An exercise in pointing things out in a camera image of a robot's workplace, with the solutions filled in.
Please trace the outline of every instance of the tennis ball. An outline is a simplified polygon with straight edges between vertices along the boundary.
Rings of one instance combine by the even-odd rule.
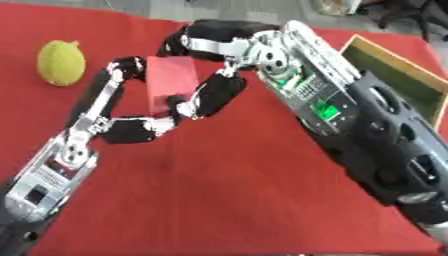
[[[78,42],[50,41],[37,56],[37,71],[50,84],[68,86],[78,81],[86,68]]]

